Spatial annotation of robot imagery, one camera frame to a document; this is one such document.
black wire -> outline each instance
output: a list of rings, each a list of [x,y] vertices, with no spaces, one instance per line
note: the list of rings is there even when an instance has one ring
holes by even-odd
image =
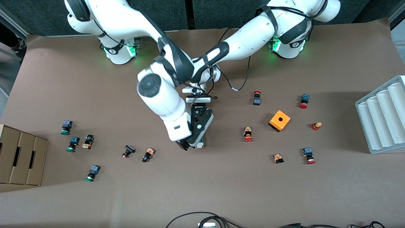
[[[187,216],[187,215],[193,215],[193,214],[209,214],[209,215],[214,215],[214,216],[218,216],[214,213],[211,212],[206,212],[206,211],[197,211],[197,212],[190,212],[190,213],[186,213],[186,214],[182,214],[177,216],[176,218],[172,219],[172,221],[169,222],[169,224],[167,224],[166,228],[168,228],[170,226],[170,224],[172,224],[176,219]]]
[[[208,222],[209,220],[211,220],[211,219],[212,219],[212,220],[215,220],[215,221],[220,225],[221,228],[222,228],[222,225],[223,225],[225,228],[229,227],[229,225],[228,225],[226,222],[224,222],[224,221],[218,219],[217,216],[210,216],[210,217],[207,217],[207,218],[204,218],[203,220],[201,220],[200,225],[198,226],[198,228],[202,228],[202,227],[204,226],[204,224],[205,224],[206,222]]]
[[[209,95],[209,93],[211,93],[211,91],[214,89],[214,86],[215,86],[214,79],[211,78],[211,80],[212,80],[212,87],[211,87],[211,89],[208,91],[207,95]]]
[[[229,224],[231,224],[231,225],[233,225],[233,226],[236,226],[237,228],[244,228],[244,227],[242,227],[242,226],[236,225],[235,223],[233,223],[233,222],[231,222],[231,221],[229,221],[229,220],[227,220],[227,219],[225,219],[225,218],[222,218],[222,217],[219,217],[219,216],[217,216],[217,217],[215,217],[215,218],[222,220],[222,221],[225,222],[226,224],[229,223]]]
[[[323,13],[322,9],[325,8],[326,4],[328,3],[328,0],[325,0],[324,4],[322,5],[321,9],[319,10],[319,12],[317,14],[315,14],[314,16],[312,16],[312,19],[317,18],[319,15],[321,15]]]
[[[312,226],[310,226],[310,227],[308,227],[308,228],[315,228],[315,227],[339,228],[339,227],[336,227],[336,226],[330,226],[330,225],[312,225]]]
[[[226,29],[226,31],[222,34],[221,39],[218,41],[218,43],[221,42],[222,38],[225,36],[225,34],[232,28],[232,26],[233,26],[236,22],[238,22],[241,18],[243,18],[243,17],[246,16],[247,14],[249,14],[249,13],[255,11],[255,10],[258,10],[258,9],[260,9],[260,7],[257,7],[257,8],[254,8],[254,9],[250,10],[250,11],[246,12],[245,14],[243,14],[242,16],[240,16],[238,19],[236,19],[236,20]]]
[[[227,77],[227,76],[221,71],[221,69],[220,69],[221,74],[225,77],[225,79],[227,80],[228,85],[229,85],[229,87],[231,87],[231,89],[233,89],[233,90],[239,92],[239,91],[245,86],[246,81],[247,81],[247,79],[248,79],[248,77],[249,77],[249,67],[250,67],[250,58],[251,58],[251,57],[252,57],[252,56],[249,56],[249,61],[247,62],[247,71],[246,71],[246,78],[245,78],[245,81],[244,81],[243,85],[242,85],[238,90],[235,89],[235,88],[230,84],[228,77]]]

table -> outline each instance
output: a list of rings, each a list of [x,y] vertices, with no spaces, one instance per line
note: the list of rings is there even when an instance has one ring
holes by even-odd
[[[169,33],[191,57],[214,46],[223,30]],[[316,26],[296,59],[263,47],[252,56],[246,87],[235,92],[221,79],[209,105],[214,121],[207,148],[182,151],[159,116],[136,92],[137,73],[158,54],[113,65],[95,37],[29,37],[29,49],[0,122],[49,139],[42,187],[0,194],[3,227],[164,227],[192,211],[211,211],[250,228],[378,220],[403,227],[405,154],[369,154],[354,103],[399,74],[405,65],[386,19],[366,24]],[[220,64],[234,87],[247,60]],[[253,106],[253,92],[262,104]],[[310,94],[306,110],[298,108]],[[291,117],[280,133],[267,123],[282,110]],[[90,151],[65,151],[70,136],[95,135]],[[321,121],[319,131],[310,128]],[[253,142],[243,128],[253,128]],[[124,146],[137,152],[124,160]],[[156,150],[149,163],[141,158]],[[302,148],[312,147],[314,165]],[[275,164],[272,155],[285,160]],[[92,164],[96,181],[84,180]],[[192,215],[173,227],[196,227]]]

dark gray wall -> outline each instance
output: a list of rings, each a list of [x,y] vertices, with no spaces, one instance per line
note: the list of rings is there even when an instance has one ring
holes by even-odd
[[[187,29],[185,0],[127,0],[131,7],[149,15],[163,30]],[[366,22],[385,17],[394,5],[404,0],[340,0],[339,15],[327,24]],[[192,0],[196,29],[226,28],[238,17],[260,5],[263,0]],[[31,33],[41,36],[78,34],[68,24],[63,0],[1,0]],[[253,18],[254,12],[234,26],[240,28]]]
[[[388,17],[403,3],[405,3],[405,0],[370,0],[364,10],[356,17],[354,22],[370,22],[383,17]]]
[[[68,24],[68,11],[63,0],[1,0],[0,4],[32,34],[77,34]]]
[[[1,0],[0,5],[34,35],[79,34],[68,24],[63,0]],[[144,11],[163,30],[188,28],[184,0],[133,0],[130,5]]]
[[[328,23],[316,24],[346,24],[352,23],[356,16],[363,10],[369,0],[340,0],[341,10],[336,18]],[[254,9],[263,0],[193,0],[196,29],[227,28],[245,12]],[[251,18],[254,13],[241,19],[233,27],[240,28]]]
[[[164,31],[188,28],[184,0],[131,0],[130,6],[146,13]]]

black strap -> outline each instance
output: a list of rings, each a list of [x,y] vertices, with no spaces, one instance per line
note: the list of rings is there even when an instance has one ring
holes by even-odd
[[[274,16],[274,13],[271,11],[271,7],[267,6],[267,5],[262,5],[260,6],[260,8],[267,14],[267,16],[269,17],[271,23],[274,26],[274,34],[277,33],[278,31],[278,23],[276,20],[276,17]]]
[[[209,63],[209,61],[208,61],[208,56],[207,56],[206,53],[202,56],[202,60],[204,60],[205,66],[207,66],[208,68],[213,68],[213,66],[211,65],[211,63]]]
[[[112,54],[112,55],[116,55],[118,54],[119,50],[121,50],[121,48],[124,46],[125,40],[121,40],[119,42],[119,44],[117,44],[114,47],[105,47],[104,48],[108,51],[108,53]]]
[[[175,84],[176,87],[180,85],[180,83],[176,80],[177,79],[176,70],[173,68],[173,66],[170,64],[170,62],[167,59],[165,59],[161,55],[158,55],[155,58],[155,62],[161,63],[163,65],[164,69],[170,75],[170,77],[172,78],[173,83]]]
[[[321,15],[325,11],[326,6],[328,5],[328,1],[329,0],[325,0],[324,4],[322,5],[322,8],[319,10],[319,12],[316,15],[310,17],[311,20],[317,18],[319,15]]]
[[[167,35],[164,35],[162,37],[158,38],[158,48],[159,52],[162,53],[163,47],[170,42],[170,39],[167,37]]]

orange box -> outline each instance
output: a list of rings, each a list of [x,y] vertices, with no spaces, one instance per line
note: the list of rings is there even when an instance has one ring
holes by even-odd
[[[284,114],[282,111],[277,111],[274,117],[270,120],[269,126],[272,127],[277,132],[283,130],[287,123],[291,120],[289,116]]]

